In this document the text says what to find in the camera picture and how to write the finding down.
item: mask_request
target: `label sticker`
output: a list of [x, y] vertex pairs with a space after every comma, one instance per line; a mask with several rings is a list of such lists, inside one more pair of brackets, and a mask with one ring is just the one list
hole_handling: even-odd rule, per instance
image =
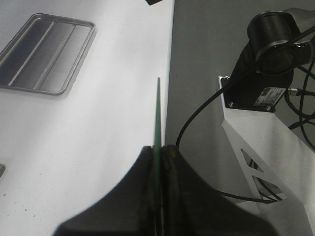
[[256, 100], [254, 106], [275, 106], [285, 90], [285, 88], [265, 88]]

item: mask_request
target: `stainless steel tray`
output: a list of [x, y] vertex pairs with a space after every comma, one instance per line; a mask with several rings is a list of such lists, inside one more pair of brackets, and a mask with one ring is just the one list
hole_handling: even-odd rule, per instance
[[91, 22], [34, 14], [0, 53], [0, 87], [61, 94], [92, 40]]

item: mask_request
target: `black cable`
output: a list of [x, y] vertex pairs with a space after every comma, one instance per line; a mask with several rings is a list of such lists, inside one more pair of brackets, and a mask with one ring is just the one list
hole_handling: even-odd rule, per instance
[[[313, 58], [313, 60], [312, 60], [312, 62], [311, 62], [311, 64], [310, 64], [309, 70], [308, 70], [307, 73], [306, 73], [302, 91], [306, 91], [307, 82], [308, 82], [308, 80], [309, 80], [309, 76], [310, 76], [310, 73], [311, 73], [312, 68], [313, 68], [313, 66], [314, 66], [314, 63], [315, 63], [315, 57]], [[300, 114], [299, 114], [300, 127], [301, 127], [301, 131], [302, 131], [302, 134], [303, 134], [303, 137], [304, 137], [305, 141], [310, 145], [310, 147], [311, 147], [313, 150], [315, 150], [315, 146], [312, 144], [312, 142], [311, 142], [311, 141], [309, 140], [309, 138], [307, 137], [306, 132], [305, 132], [305, 129], [304, 129], [303, 117], [302, 117], [302, 113], [303, 113], [303, 103], [304, 103], [304, 94], [301, 95], [300, 107], [299, 107], [299, 110], [300, 110]]]
[[213, 102], [217, 97], [219, 97], [223, 92], [227, 91], [231, 86], [238, 83], [242, 78], [244, 78], [246, 75], [251, 73], [252, 71], [256, 70], [257, 66], [262, 63], [263, 61], [271, 58], [273, 55], [277, 54], [281, 50], [293, 45], [295, 42], [299, 41], [300, 39], [306, 37], [307, 35], [315, 32], [315, 26], [307, 29], [306, 31], [302, 32], [300, 35], [295, 37], [294, 39], [287, 41], [283, 45], [281, 45], [279, 48], [277, 48], [274, 52], [272, 52], [270, 55], [266, 57], [262, 57], [258, 61], [256, 61], [252, 66], [250, 66], [246, 71], [241, 73], [240, 75], [237, 75], [231, 80], [228, 84], [226, 84], [224, 87], [222, 87], [220, 90], [218, 90], [215, 94], [213, 94], [207, 101], [205, 101], [185, 122], [183, 125], [181, 131], [178, 134], [177, 140], [176, 140], [176, 146], [179, 148], [179, 144], [181, 142], [182, 136], [187, 129], [187, 127], [190, 125], [190, 123], [195, 119], [195, 117], [203, 110], [205, 109], [211, 102]]
[[[315, 126], [315, 123], [311, 122], [310, 119], [305, 119], [305, 120], [303, 121], [303, 124], [306, 124], [306, 123]], [[296, 129], [297, 127], [300, 127], [300, 125], [301, 125], [301, 123], [298, 121], [298, 122], [295, 122], [295, 123], [293, 123], [292, 125], [290, 125], [288, 128], [289, 128], [290, 130], [293, 130], [293, 129]]]
[[289, 106], [289, 108], [295, 113], [297, 114], [298, 116], [301, 114], [302, 118], [304, 119], [315, 119], [315, 111], [309, 115], [309, 114], [305, 114], [305, 113], [301, 113], [300, 110], [298, 110], [294, 105], [293, 103], [290, 101], [290, 97], [289, 97], [289, 93], [288, 93], [288, 90], [286, 90], [284, 92], [284, 99], [285, 99], [285, 102], [287, 103], [287, 105]]
[[214, 190], [217, 193], [220, 193], [221, 195], [224, 195], [226, 197], [236, 198], [236, 199], [250, 201], [250, 202], [265, 203], [265, 204], [277, 202], [277, 200], [265, 200], [265, 199], [258, 199], [258, 198], [248, 198], [248, 197], [242, 197], [242, 196], [238, 196], [238, 195], [234, 195], [234, 194], [225, 193], [225, 192], [222, 192], [222, 191], [219, 191], [219, 190], [216, 190], [216, 189], [214, 189]]
[[[305, 73], [308, 72], [308, 70], [304, 68], [303, 66], [298, 66], [297, 68]], [[312, 72], [310, 73], [310, 77], [315, 80], [315, 74], [313, 74]]]

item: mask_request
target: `white table surface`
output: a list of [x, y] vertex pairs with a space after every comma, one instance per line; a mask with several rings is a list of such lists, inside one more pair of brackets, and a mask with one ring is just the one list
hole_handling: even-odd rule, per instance
[[58, 96], [0, 88], [0, 236], [51, 235], [153, 144], [157, 77], [165, 129], [174, 0], [0, 0], [0, 50], [34, 13], [96, 24]]

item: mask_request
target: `black camera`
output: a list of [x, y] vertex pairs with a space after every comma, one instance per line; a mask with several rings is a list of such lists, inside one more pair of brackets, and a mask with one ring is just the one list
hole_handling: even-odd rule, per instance
[[226, 106], [233, 104], [232, 108], [273, 112], [292, 83], [293, 69], [310, 63], [314, 57], [314, 33], [280, 51], [278, 48], [314, 25], [315, 11], [298, 8], [255, 16], [247, 29], [249, 42], [226, 83], [252, 65], [256, 64], [256, 70], [224, 93]]

